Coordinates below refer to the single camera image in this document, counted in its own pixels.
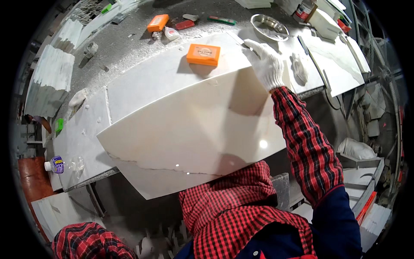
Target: marble vein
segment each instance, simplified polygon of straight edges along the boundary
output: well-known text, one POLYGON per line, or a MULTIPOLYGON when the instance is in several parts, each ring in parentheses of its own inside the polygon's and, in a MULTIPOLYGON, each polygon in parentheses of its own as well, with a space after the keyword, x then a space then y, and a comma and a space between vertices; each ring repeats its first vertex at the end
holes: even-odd
POLYGON ((214 176, 219 176, 219 177, 226 176, 226 174, 207 174, 207 173, 201 173, 201 172, 185 172, 185 171, 182 171, 182 170, 168 169, 168 168, 143 168, 143 167, 140 167, 138 165, 138 162, 137 161, 134 161, 134 160, 123 160, 123 159, 121 159, 119 157, 114 156, 113 154, 111 154, 109 152, 107 152, 107 153, 108 153, 108 155, 109 155, 110 158, 113 158, 113 159, 116 159, 116 160, 122 161, 122 162, 133 162, 133 163, 135 163, 135 165, 138 168, 143 169, 143 170, 153 170, 153 171, 167 170, 167 171, 173 171, 173 172, 184 173, 184 174, 206 174, 206 175, 214 175, 214 176))

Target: stainless steel bowl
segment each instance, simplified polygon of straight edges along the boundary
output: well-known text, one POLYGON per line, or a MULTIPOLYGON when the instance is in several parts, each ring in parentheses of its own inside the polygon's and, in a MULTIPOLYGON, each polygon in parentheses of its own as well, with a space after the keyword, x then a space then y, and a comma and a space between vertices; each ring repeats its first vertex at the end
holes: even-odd
POLYGON ((289 35, 287 28, 278 20, 267 15, 253 15, 250 23, 255 28, 257 36, 265 41, 287 41, 289 37, 272 34, 272 32, 289 35))

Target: white work glove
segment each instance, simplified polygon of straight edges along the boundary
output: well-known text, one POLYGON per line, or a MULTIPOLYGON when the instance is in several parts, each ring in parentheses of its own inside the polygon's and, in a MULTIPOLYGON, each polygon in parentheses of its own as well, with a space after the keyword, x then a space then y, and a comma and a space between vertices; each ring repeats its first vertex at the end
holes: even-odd
POLYGON ((258 43, 247 39, 244 44, 253 51, 244 50, 243 53, 252 64, 257 78, 270 92, 280 86, 284 86, 282 73, 284 69, 283 60, 280 55, 266 43, 258 43))

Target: orange sponge block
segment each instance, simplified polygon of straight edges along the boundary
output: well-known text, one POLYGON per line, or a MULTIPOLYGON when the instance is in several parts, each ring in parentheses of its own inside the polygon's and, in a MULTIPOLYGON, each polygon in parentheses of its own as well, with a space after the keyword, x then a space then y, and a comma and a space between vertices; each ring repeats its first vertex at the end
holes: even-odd
POLYGON ((147 26, 147 30, 149 32, 162 31, 169 19, 170 17, 168 15, 157 15, 149 23, 149 25, 147 26))
POLYGON ((187 62, 201 65, 217 66, 219 63, 220 47, 191 44, 187 53, 187 62))

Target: red sanding block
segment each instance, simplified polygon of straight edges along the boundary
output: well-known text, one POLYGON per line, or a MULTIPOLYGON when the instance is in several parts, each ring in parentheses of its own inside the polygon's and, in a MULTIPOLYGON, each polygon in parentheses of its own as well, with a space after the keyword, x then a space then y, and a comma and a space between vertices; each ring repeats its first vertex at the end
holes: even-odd
POLYGON ((189 27, 193 27, 195 24, 192 20, 187 20, 187 21, 183 21, 183 22, 179 22, 176 24, 176 29, 177 30, 182 30, 185 28, 189 28, 189 27))

